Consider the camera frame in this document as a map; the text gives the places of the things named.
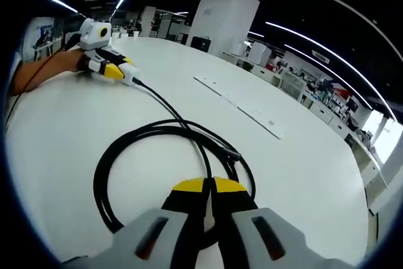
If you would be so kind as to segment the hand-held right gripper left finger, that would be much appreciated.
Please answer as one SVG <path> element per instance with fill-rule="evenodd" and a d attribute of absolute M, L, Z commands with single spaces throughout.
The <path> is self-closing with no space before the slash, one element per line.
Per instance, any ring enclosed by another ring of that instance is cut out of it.
<path fill-rule="evenodd" d="M 113 235 L 111 247 L 62 268 L 194 268 L 204 233 L 208 180 L 184 180 L 162 207 L 149 209 Z"/>

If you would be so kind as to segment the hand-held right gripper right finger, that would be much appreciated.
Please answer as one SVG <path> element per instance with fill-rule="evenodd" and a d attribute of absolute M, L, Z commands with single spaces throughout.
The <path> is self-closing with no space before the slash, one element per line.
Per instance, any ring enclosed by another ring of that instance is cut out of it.
<path fill-rule="evenodd" d="M 305 235 L 269 208 L 259 208 L 238 182 L 216 177 L 212 210 L 225 268 L 351 268 L 307 246 Z"/>

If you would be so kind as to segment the person's left hand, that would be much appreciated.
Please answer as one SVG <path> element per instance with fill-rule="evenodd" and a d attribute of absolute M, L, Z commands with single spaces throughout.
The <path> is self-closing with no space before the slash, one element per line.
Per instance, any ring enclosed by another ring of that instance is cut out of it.
<path fill-rule="evenodd" d="M 75 49 L 72 52 L 76 60 L 72 72 L 78 73 L 81 77 L 90 78 L 93 72 L 89 68 L 89 57 L 81 49 Z"/>

